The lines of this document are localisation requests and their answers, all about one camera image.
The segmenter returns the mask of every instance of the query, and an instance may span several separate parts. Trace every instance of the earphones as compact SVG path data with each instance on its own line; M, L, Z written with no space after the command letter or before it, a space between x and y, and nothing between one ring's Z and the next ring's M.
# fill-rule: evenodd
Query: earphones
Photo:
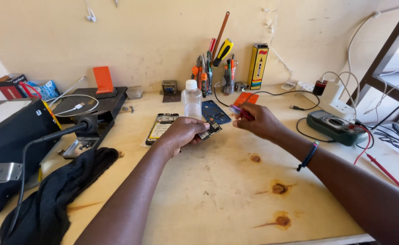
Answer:
M88 16L86 16L86 20L90 22L96 22L97 18L94 15L94 12L91 9L91 6L89 5L88 0L84 0L84 3L86 4L86 8L88 9Z

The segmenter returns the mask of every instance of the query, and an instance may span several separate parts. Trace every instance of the white bottle cap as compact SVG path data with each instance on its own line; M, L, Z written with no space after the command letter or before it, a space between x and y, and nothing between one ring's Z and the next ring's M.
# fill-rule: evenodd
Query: white bottle cap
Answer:
M198 87L197 81L189 79L186 81L186 89L196 89Z

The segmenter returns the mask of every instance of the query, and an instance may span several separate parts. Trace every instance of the electrical socket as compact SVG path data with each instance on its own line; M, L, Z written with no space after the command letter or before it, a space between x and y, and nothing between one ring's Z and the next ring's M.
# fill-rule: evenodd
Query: electrical socket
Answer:
M299 81L296 84L296 90L305 90L305 91L309 91L309 92L313 92L313 89L315 88L314 84L308 83L308 82L302 82ZM304 95L306 98L308 98L309 100L311 100L313 103L318 103L318 99L316 98L315 95L311 94L311 93L301 93L302 95ZM352 107L350 107L349 105L343 103L340 100L337 100L335 102L332 103L327 103L325 102L325 100L322 100L322 96L318 96L320 103L319 103L319 107L322 108L324 111L333 114L337 117L340 117L344 120L350 121L354 119L354 109Z

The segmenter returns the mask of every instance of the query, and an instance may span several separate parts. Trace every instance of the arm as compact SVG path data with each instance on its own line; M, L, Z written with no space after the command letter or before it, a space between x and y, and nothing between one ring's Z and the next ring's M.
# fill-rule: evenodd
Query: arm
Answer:
M75 242L76 245L141 245L148 210L166 162L210 125L180 117L156 141Z
M235 127L267 139L303 161L313 142L286 128L266 107L244 103L241 108L255 120L236 117L240 120L233 122ZM369 235L382 244L399 244L397 188L320 147L307 167Z

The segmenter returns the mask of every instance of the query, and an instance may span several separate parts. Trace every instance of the phone repair workbench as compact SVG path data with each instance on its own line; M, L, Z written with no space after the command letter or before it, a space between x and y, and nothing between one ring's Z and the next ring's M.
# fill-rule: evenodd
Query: phone repair workbench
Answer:
M282 92L279 86L263 86L262 90ZM220 100L227 104L234 102L238 95L222 96L218 93ZM147 152L148 148L141 145L156 115L182 115L182 103L161 101L158 92L144 93L141 99L126 101L126 106L137 105L135 112L121 112L101 144L101 147L120 151L119 159L68 206L71 226L63 238L63 245L75 242ZM303 108L313 105L294 93L282 96L260 94L257 104L268 107L293 131L296 131L296 122L306 117L308 112L289 109L289 105ZM220 106L228 115L231 114L227 107ZM181 153L166 164L154 193L143 244L262 245L293 242L344 245L373 240L310 170L296 171L300 162L291 154L248 131L234 128L231 123L221 127L223 130L207 141L183 147ZM322 138L305 122L300 124L300 130ZM69 162L56 152L65 149L73 140L74 135L62 137L43 161L43 176ZM362 152L360 148L339 143L321 143L320 147L349 162L354 162ZM376 139L369 153L399 181L397 152ZM367 156L362 156L357 166L394 185ZM281 186L281 191L272 188L277 185ZM35 190L27 191L25 197ZM0 213L0 225L16 206L16 201L17 197L12 198ZM280 216L286 222L277 224L275 221Z

